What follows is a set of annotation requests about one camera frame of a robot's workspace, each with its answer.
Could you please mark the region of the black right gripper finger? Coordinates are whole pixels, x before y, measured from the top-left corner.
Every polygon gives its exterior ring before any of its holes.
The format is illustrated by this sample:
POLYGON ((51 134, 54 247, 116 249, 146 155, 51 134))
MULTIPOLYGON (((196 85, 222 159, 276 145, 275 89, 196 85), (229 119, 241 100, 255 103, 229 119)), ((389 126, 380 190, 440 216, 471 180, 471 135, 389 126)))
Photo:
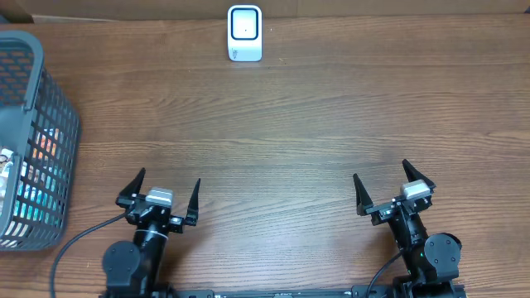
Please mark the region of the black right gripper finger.
POLYGON ((407 159, 402 160, 402 166, 409 182, 423 180, 431 190, 436 188, 436 184, 428 177, 423 175, 420 171, 418 171, 407 159))
POLYGON ((372 213, 373 201, 357 173, 353 175, 353 180, 356 194, 357 215, 369 215, 372 213))

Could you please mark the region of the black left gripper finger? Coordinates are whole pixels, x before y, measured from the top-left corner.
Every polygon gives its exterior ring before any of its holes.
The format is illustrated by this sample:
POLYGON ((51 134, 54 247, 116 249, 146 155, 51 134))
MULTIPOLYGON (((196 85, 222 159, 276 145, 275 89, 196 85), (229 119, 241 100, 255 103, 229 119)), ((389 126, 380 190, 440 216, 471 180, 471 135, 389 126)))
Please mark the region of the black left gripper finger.
POLYGON ((195 183, 195 187, 190 197, 190 201, 187 208, 186 218, 187 219, 198 219, 199 218, 199 190, 200 190, 201 179, 198 179, 195 183))
POLYGON ((144 176, 146 174, 146 169, 143 167, 135 176, 135 178, 129 182, 120 192, 120 197, 132 197, 134 194, 139 194, 142 188, 142 183, 144 176))

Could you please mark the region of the teal tissue pack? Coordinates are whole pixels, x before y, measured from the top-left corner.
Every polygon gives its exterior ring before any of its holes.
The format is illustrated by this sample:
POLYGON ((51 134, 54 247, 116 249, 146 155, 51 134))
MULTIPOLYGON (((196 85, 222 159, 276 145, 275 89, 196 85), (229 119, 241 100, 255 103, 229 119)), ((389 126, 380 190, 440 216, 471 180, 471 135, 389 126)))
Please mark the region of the teal tissue pack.
POLYGON ((18 181, 14 215, 60 228, 63 224, 65 186, 57 177, 26 162, 18 181))

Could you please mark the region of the orange tissue pack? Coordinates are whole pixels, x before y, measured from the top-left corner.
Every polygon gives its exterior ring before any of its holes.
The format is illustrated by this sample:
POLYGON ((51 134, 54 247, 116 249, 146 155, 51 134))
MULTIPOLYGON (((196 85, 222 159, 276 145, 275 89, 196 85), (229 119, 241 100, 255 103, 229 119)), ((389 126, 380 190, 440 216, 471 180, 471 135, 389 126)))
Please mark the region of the orange tissue pack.
POLYGON ((57 144, 55 141, 59 140, 60 130, 58 128, 47 128, 44 133, 36 132, 33 140, 37 144, 37 148, 32 150, 32 157, 38 160, 47 160, 45 153, 55 156, 57 144))

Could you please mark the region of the brown snack bag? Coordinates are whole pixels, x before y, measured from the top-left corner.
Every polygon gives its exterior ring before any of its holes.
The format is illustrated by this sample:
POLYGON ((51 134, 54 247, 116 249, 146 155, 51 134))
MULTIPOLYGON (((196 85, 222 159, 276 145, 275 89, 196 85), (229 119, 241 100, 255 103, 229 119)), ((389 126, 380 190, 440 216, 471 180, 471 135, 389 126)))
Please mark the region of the brown snack bag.
POLYGON ((13 166, 12 162, 13 151, 6 147, 1 148, 1 176, 0 176, 0 211, 3 210, 3 204, 7 192, 7 181, 9 172, 13 166))

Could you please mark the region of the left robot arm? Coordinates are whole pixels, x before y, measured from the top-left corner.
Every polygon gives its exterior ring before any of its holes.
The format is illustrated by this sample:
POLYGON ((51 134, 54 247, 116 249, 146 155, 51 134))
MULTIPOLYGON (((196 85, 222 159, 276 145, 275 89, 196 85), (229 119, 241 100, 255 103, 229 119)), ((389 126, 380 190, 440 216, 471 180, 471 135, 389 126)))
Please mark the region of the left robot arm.
POLYGON ((145 174, 142 168, 116 198, 116 205, 124 209, 123 217, 136 229, 131 241, 118 241, 104 253, 104 297, 177 296, 170 284, 158 281, 158 275, 169 234, 197 225, 200 182, 195 183, 186 215, 180 217, 171 213, 172 190, 153 187, 141 193, 145 174))

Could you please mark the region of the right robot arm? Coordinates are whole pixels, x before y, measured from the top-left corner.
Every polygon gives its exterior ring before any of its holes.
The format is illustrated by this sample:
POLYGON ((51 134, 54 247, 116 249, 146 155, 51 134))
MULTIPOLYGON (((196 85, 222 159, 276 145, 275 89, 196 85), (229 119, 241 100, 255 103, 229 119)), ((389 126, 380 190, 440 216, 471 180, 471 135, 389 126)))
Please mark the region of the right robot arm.
POLYGON ((387 223, 398 252, 373 276, 367 286, 354 286, 353 296, 466 298, 465 287, 456 285, 459 276, 461 241, 451 233, 430 235, 420 213, 432 206, 436 184, 418 171, 408 160, 402 161, 407 183, 400 194, 386 204, 373 203, 358 175, 353 175, 356 210, 359 216, 370 216, 374 226, 387 223), (381 275, 399 258, 407 275, 397 276, 391 285, 376 287, 381 275))

